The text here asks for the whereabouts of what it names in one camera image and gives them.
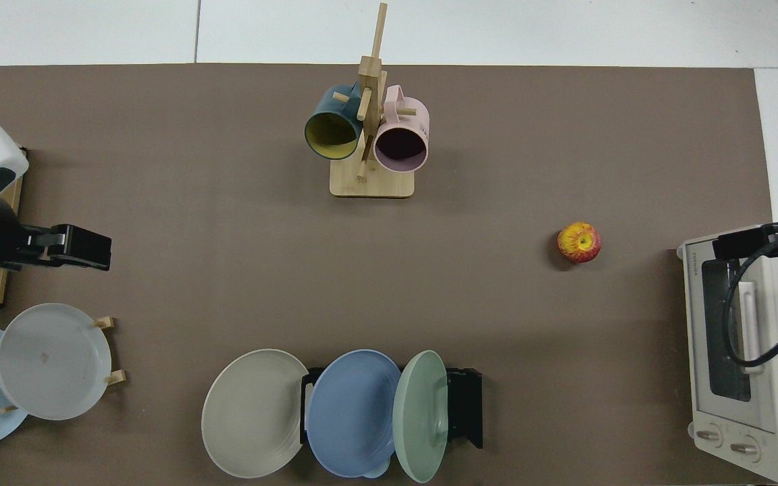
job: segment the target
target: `apple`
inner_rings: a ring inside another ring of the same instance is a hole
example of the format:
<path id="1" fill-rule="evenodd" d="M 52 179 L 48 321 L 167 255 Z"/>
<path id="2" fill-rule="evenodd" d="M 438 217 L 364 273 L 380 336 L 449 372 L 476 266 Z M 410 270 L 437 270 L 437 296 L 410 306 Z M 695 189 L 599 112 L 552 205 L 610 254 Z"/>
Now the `apple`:
<path id="1" fill-rule="evenodd" d="M 595 227 L 575 222 L 556 235 L 556 247 L 572 263 L 591 261 L 602 249 L 602 238 Z"/>

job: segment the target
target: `wooden mug rack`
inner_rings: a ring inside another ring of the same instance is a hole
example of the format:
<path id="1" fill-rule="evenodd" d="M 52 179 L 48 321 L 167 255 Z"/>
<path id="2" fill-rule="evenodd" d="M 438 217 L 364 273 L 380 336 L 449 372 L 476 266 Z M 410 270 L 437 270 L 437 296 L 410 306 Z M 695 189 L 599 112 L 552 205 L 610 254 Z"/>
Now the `wooden mug rack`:
<path id="1" fill-rule="evenodd" d="M 362 133 L 358 145 L 351 156 L 331 161 L 330 192 L 333 196 L 404 198 L 413 195 L 413 172 L 392 172 L 380 165 L 374 157 L 374 138 L 383 115 L 383 96 L 386 93 L 386 71 L 380 59 L 386 7 L 385 3 L 380 4 L 371 55 L 362 56 L 359 62 L 359 92 L 362 101 L 356 117 L 362 122 Z M 340 93 L 334 96 L 336 99 L 339 96 L 346 98 Z"/>

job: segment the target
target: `white plate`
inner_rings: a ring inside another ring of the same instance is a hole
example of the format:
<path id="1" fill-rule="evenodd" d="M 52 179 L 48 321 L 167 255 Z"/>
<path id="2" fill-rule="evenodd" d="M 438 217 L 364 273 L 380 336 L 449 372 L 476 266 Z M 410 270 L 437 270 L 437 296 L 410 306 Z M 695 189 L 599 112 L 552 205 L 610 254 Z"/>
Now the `white plate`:
<path id="1" fill-rule="evenodd" d="M 235 477 L 255 478 L 284 467 L 299 443 L 299 397 L 308 373 L 292 354 L 256 350 L 215 379 L 203 404 L 203 445 Z"/>
<path id="2" fill-rule="evenodd" d="M 110 347 L 92 317 L 65 304 L 27 308 L 0 341 L 0 387 L 41 419 L 64 421 L 92 408 L 107 387 Z"/>

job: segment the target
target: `mug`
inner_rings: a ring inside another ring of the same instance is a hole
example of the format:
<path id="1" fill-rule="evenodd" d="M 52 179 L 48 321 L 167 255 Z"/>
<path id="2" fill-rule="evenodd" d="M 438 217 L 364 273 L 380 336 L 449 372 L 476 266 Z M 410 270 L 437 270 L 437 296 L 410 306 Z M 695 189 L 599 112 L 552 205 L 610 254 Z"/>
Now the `mug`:
<path id="1" fill-rule="evenodd" d="M 411 109 L 416 114 L 409 114 Z M 405 98 L 401 86 L 386 89 L 386 120 L 374 136 L 374 157 L 392 172 L 412 172 L 428 160 L 428 109 L 419 99 Z"/>
<path id="2" fill-rule="evenodd" d="M 305 141 L 320 157 L 338 160 L 349 157 L 359 144 L 362 122 L 359 110 L 359 83 L 328 89 L 311 119 L 305 124 Z"/>

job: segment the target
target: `wooden base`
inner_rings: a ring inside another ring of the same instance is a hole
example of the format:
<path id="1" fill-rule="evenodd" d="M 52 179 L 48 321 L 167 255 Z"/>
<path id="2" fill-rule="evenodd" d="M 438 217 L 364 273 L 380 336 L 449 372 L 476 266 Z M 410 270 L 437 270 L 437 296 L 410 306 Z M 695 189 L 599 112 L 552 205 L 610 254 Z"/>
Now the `wooden base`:
<path id="1" fill-rule="evenodd" d="M 390 197 L 400 199 L 413 195 L 413 172 L 392 172 L 376 160 L 373 154 L 365 162 L 362 173 L 362 152 L 365 141 L 359 139 L 359 145 L 353 154 L 342 160 L 330 162 L 330 192 L 337 197 Z"/>

